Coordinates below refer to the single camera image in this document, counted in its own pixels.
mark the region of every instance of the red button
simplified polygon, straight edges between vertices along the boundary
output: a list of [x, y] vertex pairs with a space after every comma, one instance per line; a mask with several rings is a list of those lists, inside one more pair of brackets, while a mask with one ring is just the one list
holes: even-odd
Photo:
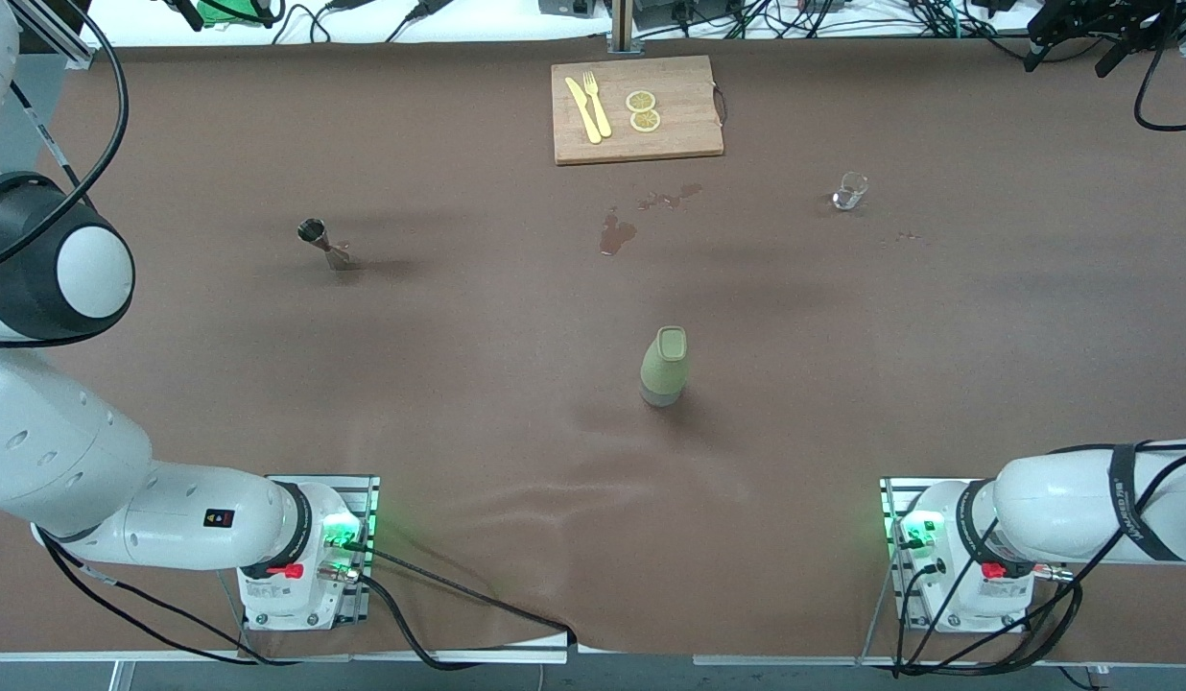
[[981, 576], [991, 578], [1007, 576], [1007, 568], [1002, 564], [995, 562], [987, 562], [981, 564]]
[[304, 564], [286, 564], [285, 568], [267, 568], [268, 572], [280, 572], [286, 577], [304, 577]]

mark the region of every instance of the wooden cutting board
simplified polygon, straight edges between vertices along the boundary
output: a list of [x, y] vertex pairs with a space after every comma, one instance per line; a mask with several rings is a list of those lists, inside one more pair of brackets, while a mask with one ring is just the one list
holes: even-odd
[[[597, 77], [601, 105], [611, 121], [611, 136], [589, 143], [575, 98], [563, 78], [584, 87], [584, 75]], [[550, 65], [550, 108], [555, 121], [555, 164], [607, 164], [693, 156], [720, 156], [721, 119], [712, 101], [712, 63], [707, 56], [646, 58], [605, 63]], [[661, 127], [640, 133], [631, 127], [627, 95], [651, 91], [657, 97]], [[588, 105], [593, 115], [593, 103]]]

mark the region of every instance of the clear glass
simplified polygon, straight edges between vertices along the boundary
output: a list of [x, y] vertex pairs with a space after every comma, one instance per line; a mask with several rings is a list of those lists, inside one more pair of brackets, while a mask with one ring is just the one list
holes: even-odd
[[852, 210], [856, 206], [857, 201], [862, 200], [862, 194], [869, 190], [871, 185], [866, 181], [865, 174], [859, 174], [857, 172], [847, 172], [842, 179], [840, 179], [840, 188], [833, 193], [831, 203], [836, 209], [841, 211]]

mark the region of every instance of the fork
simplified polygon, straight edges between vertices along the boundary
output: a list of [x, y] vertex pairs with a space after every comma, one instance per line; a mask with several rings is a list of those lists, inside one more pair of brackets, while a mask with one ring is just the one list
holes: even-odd
[[597, 115], [597, 130], [601, 136], [611, 136], [611, 121], [606, 119], [606, 111], [601, 108], [601, 100], [597, 97], [597, 78], [592, 71], [585, 73], [585, 91], [593, 97], [593, 114]]

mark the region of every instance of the green bottle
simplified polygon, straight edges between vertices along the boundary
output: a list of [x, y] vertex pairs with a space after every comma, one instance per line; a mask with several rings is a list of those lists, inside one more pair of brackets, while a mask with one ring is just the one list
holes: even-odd
[[670, 407], [686, 386], [688, 369], [686, 332], [680, 326], [663, 326], [640, 366], [640, 396], [650, 407]]

